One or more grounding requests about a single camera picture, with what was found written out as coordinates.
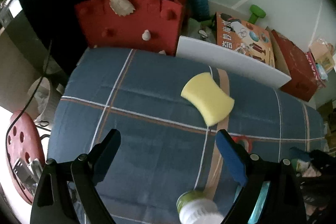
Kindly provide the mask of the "teal wet wipes pack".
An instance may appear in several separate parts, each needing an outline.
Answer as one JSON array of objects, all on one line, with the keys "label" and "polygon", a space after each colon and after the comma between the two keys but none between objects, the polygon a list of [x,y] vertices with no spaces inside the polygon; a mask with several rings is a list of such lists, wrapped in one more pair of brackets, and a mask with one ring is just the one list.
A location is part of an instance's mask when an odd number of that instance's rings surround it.
[{"label": "teal wet wipes pack", "polygon": [[270,186],[270,181],[264,181],[262,183],[262,187],[259,193],[259,196],[257,198],[257,201],[254,205],[253,211],[248,219],[248,224],[253,224],[253,223],[258,223],[261,212],[263,210],[265,201],[266,201],[266,197],[268,194],[268,190],[269,190],[269,186]]}]

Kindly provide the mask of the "smartphone in clear case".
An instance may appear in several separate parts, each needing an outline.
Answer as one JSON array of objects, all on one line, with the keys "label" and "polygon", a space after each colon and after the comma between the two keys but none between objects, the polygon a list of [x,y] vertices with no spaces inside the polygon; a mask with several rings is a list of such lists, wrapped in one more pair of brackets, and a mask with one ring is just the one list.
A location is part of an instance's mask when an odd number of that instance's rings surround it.
[{"label": "smartphone in clear case", "polygon": [[19,158],[14,164],[13,171],[19,178],[21,185],[34,196],[43,172],[39,159],[36,158],[27,164],[23,159]]}]

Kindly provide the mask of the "dark red scrunchie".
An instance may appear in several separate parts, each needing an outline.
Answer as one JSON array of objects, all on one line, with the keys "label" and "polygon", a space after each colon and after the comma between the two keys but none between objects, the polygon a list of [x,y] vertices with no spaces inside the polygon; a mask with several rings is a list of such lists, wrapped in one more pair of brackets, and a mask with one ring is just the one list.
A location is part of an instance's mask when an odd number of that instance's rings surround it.
[{"label": "dark red scrunchie", "polygon": [[251,138],[246,136],[233,136],[232,139],[235,141],[235,143],[242,145],[248,153],[251,153],[253,144]]}]

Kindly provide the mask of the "red stool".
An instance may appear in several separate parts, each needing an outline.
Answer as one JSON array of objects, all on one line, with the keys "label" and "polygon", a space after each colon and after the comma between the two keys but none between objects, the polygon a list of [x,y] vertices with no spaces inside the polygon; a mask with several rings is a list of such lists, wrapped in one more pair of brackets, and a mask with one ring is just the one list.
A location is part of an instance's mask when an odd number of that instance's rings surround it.
[{"label": "red stool", "polygon": [[19,179],[14,178],[13,171],[10,168],[10,166],[14,167],[17,159],[22,159],[25,164],[29,164],[29,160],[38,159],[42,167],[45,166],[45,156],[38,130],[26,112],[16,121],[6,137],[6,148],[7,159],[11,164],[9,165],[7,162],[7,167],[14,187],[23,200],[31,205],[34,199],[33,195],[23,186]]}]

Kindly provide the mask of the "white cap jar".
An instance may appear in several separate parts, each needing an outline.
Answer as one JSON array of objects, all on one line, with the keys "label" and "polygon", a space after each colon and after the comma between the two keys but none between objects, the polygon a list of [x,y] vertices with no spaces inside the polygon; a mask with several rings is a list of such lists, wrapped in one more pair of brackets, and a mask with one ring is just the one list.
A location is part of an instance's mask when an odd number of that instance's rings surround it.
[{"label": "white cap jar", "polygon": [[181,194],[176,207],[181,224],[220,224],[224,220],[216,203],[198,190]]}]

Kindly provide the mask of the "yellow sponge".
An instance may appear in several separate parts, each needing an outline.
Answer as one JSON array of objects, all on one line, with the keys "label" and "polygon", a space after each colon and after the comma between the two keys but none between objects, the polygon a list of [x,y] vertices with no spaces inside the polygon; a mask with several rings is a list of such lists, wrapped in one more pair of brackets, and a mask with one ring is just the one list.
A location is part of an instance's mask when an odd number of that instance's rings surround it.
[{"label": "yellow sponge", "polygon": [[224,120],[235,103],[235,100],[222,91],[207,72],[191,78],[183,87],[181,97],[197,108],[207,127]]}]

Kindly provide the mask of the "red cardboard box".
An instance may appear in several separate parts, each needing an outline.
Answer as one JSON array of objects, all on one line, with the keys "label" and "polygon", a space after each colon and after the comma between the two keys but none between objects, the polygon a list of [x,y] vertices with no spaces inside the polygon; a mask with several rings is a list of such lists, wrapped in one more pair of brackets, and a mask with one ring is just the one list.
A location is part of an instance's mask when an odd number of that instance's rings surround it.
[{"label": "red cardboard box", "polygon": [[271,39],[276,69],[290,77],[280,90],[305,102],[310,101],[318,90],[318,84],[307,54],[276,30],[269,27],[266,30]]}]

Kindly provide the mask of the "blue plaid tablecloth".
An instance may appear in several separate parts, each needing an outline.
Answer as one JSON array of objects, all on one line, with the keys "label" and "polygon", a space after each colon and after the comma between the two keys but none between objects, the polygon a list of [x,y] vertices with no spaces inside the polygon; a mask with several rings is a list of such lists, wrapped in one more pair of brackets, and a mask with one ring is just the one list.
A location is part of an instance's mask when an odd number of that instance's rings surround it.
[{"label": "blue plaid tablecloth", "polygon": [[[212,75],[235,102],[227,119],[212,127],[181,97],[185,84],[201,73]],[[324,146],[320,114],[279,90],[186,59],[123,48],[88,50],[58,104],[48,156],[72,161],[113,128],[121,145],[97,192],[117,223],[178,223],[177,199],[192,189],[208,192],[226,214],[237,185],[215,145],[220,129],[273,162],[288,158],[293,147]]]}]

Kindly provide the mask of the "red patterned box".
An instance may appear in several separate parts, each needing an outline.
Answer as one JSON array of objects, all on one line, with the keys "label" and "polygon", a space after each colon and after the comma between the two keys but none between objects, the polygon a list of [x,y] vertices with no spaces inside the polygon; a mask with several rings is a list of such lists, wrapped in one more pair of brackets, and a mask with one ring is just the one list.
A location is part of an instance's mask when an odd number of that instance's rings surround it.
[{"label": "red patterned box", "polygon": [[314,75],[314,79],[315,82],[317,83],[318,89],[322,89],[326,87],[326,81],[323,80],[318,72],[315,60],[313,58],[313,55],[311,54],[311,52],[306,52],[305,56],[308,60],[308,63],[311,67],[311,70],[313,71],[313,75]]}]

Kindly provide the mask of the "beige gift bag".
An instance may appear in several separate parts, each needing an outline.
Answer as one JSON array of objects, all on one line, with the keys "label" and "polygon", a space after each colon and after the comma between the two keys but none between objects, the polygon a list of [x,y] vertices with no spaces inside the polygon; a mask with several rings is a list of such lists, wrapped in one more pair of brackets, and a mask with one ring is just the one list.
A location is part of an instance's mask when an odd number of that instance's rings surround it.
[{"label": "beige gift bag", "polygon": [[321,65],[326,73],[329,73],[335,67],[333,58],[334,46],[322,38],[316,39],[311,43],[309,49],[317,64]]}]

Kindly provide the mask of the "white foam board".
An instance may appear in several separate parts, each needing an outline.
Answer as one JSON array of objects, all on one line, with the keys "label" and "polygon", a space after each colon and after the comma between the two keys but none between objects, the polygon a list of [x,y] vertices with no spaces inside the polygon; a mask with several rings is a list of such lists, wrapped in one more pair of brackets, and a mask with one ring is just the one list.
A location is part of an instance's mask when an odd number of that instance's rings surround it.
[{"label": "white foam board", "polygon": [[284,72],[251,57],[186,36],[179,37],[176,56],[236,73],[275,89],[291,80]]}]

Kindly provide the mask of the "orange toy box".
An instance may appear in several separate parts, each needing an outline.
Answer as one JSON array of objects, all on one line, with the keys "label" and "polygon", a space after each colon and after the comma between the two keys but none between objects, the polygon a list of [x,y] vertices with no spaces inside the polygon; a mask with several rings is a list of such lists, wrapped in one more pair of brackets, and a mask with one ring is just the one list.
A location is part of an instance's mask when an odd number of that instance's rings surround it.
[{"label": "orange toy box", "polygon": [[275,67],[269,32],[245,20],[217,12],[217,45]]}]

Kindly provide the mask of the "green dumbbell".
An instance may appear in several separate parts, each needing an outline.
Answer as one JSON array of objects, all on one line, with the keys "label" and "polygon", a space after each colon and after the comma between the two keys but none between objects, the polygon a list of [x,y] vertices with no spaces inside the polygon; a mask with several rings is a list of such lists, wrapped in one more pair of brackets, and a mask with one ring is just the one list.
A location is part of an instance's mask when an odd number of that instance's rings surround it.
[{"label": "green dumbbell", "polygon": [[251,5],[249,8],[251,16],[248,19],[248,22],[255,24],[259,18],[265,18],[266,12],[258,7],[257,5]]}]

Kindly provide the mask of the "red felt handbag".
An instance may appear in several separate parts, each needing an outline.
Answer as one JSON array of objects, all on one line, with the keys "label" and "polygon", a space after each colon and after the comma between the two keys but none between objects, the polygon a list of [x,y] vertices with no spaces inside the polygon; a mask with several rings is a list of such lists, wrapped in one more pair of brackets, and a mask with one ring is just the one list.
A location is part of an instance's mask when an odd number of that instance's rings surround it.
[{"label": "red felt handbag", "polygon": [[76,5],[88,46],[176,53],[186,0],[89,0]]}]

